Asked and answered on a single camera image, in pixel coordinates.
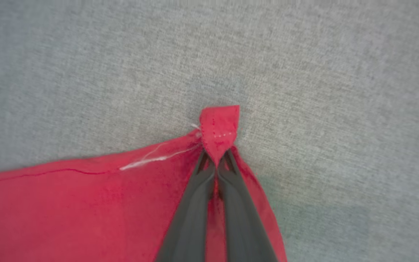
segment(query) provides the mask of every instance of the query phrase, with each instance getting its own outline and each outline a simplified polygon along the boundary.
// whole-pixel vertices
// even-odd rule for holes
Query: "gray tablecloth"
[[[291,262],[419,262],[419,1],[0,0],[0,171],[234,103]]]

